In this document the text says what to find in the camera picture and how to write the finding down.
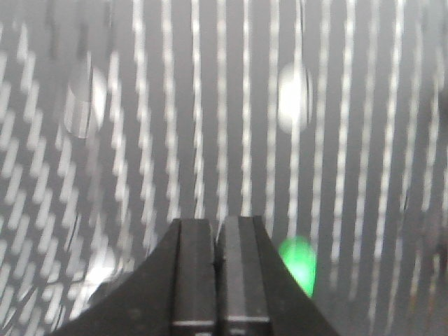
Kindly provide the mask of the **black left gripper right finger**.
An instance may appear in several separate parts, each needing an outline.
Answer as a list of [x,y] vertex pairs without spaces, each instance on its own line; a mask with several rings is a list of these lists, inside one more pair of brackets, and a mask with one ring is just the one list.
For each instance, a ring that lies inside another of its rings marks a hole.
[[216,242],[218,335],[336,335],[284,265],[259,216],[229,216]]

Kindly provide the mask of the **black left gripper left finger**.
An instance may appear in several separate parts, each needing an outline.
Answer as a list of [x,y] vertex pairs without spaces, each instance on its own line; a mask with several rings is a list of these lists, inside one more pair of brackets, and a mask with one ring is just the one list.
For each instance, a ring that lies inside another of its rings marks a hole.
[[215,335],[214,243],[207,219],[176,219],[118,287],[54,335]]

